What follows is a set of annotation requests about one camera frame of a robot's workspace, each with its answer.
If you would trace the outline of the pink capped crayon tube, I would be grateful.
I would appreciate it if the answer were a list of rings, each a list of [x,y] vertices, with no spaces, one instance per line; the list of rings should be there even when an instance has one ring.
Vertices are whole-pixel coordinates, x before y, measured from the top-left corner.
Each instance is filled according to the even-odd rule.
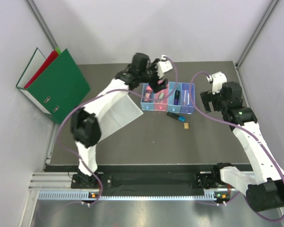
[[[149,102],[151,95],[152,95],[152,88],[150,86],[147,86],[146,89],[145,89],[145,96],[144,96],[143,101]]]

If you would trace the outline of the green highlighter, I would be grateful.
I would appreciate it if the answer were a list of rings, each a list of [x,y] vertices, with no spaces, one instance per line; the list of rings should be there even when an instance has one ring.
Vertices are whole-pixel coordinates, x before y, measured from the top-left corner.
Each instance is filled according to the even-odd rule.
[[[158,103],[160,103],[162,101],[162,98],[165,96],[164,92],[160,92],[159,96],[158,96]]]

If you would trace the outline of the light blue drawer bin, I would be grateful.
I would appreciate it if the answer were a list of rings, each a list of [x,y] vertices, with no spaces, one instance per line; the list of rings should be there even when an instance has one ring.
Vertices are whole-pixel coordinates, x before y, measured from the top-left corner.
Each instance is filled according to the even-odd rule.
[[[154,111],[154,92],[148,83],[143,84],[140,104],[143,111]]]
[[[182,95],[182,91],[181,91],[181,87],[182,87],[182,83],[176,83],[176,82],[169,82],[169,94],[173,91],[173,90],[179,90],[180,91],[180,98],[179,98],[179,105],[174,105],[174,95],[175,95],[175,91],[172,93],[171,96],[168,97],[168,108],[167,111],[168,112],[172,112],[172,113],[180,113],[180,109],[181,109],[181,95]]]

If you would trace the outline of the pink drawer bin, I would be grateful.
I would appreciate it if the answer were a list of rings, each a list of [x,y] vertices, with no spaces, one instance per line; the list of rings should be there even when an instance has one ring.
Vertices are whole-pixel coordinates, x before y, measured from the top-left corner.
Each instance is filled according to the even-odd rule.
[[[165,96],[162,98],[162,101],[158,103],[158,96],[160,92],[164,92]],[[154,110],[155,111],[166,111],[168,107],[167,95],[169,94],[169,86],[166,85],[166,88],[164,90],[161,90],[160,92],[155,94],[156,101],[154,102]]]

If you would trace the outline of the purple drawer bin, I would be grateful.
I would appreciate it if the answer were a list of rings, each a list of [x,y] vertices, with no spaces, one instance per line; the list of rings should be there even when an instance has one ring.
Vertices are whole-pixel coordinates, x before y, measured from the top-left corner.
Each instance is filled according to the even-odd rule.
[[[187,106],[183,106],[183,91],[186,90],[186,92],[189,92],[189,97],[190,97],[190,105]],[[195,111],[195,107],[192,104],[192,100],[195,102],[195,85],[194,83],[192,85],[190,85],[189,83],[182,83],[182,87],[181,87],[181,91],[182,91],[182,95],[181,95],[181,109],[180,109],[180,113],[181,114],[193,114]]]

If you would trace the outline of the purple capped black highlighter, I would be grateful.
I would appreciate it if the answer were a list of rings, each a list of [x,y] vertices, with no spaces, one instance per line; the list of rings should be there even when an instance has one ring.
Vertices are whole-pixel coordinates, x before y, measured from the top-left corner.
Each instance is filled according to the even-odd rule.
[[[174,105],[179,105],[179,98],[180,98],[180,91],[179,90],[175,90]]]

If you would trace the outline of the white blue whiteboard marker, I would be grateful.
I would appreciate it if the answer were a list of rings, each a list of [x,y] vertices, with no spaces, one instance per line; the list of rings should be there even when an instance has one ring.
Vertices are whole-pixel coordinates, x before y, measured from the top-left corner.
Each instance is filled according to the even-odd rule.
[[[189,97],[189,92],[187,93],[187,96],[186,96],[186,105],[189,106],[190,105],[190,97]]]

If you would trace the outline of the clear mesh zipper pouch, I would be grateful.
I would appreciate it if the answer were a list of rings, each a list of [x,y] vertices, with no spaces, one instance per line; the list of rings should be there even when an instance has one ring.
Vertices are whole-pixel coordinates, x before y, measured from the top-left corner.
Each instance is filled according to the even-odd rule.
[[[122,97],[99,120],[101,129],[99,141],[109,137],[142,115],[142,110],[128,95]]]

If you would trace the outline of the white peach pencil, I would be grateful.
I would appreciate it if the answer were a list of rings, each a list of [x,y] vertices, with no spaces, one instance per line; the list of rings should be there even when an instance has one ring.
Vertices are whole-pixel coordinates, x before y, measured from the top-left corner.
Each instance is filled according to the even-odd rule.
[[[185,106],[186,105],[186,90],[183,91],[183,100],[182,101],[183,101],[182,105]]]

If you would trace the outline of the blue capped black highlighter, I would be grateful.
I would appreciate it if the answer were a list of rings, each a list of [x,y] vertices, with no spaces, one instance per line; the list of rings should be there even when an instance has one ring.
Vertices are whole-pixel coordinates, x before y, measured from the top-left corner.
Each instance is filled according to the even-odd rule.
[[[178,121],[181,121],[181,122],[185,122],[185,120],[186,120],[185,117],[180,116],[179,114],[176,114],[176,113],[172,113],[172,112],[167,112],[167,116],[169,116],[173,119],[176,119]]]

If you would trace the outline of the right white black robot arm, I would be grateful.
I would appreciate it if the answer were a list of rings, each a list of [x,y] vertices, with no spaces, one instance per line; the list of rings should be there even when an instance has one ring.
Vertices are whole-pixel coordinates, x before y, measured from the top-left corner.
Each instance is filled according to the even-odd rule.
[[[254,112],[244,107],[241,96],[242,88],[236,82],[225,82],[217,92],[200,94],[207,113],[222,113],[223,122],[240,142],[254,172],[250,177],[230,163],[218,163],[212,168],[212,183],[217,187],[233,186],[244,194],[255,212],[284,207],[284,171],[262,137]]]

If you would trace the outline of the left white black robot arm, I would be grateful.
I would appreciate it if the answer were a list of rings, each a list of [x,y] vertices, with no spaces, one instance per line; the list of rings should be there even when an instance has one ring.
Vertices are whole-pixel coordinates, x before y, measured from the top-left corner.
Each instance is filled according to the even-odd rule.
[[[80,156],[78,182],[89,188],[97,184],[96,145],[143,114],[129,92],[143,83],[149,84],[155,93],[166,89],[168,80],[163,76],[172,68],[165,55],[151,62],[148,55],[136,53],[96,100],[72,114],[71,133]]]

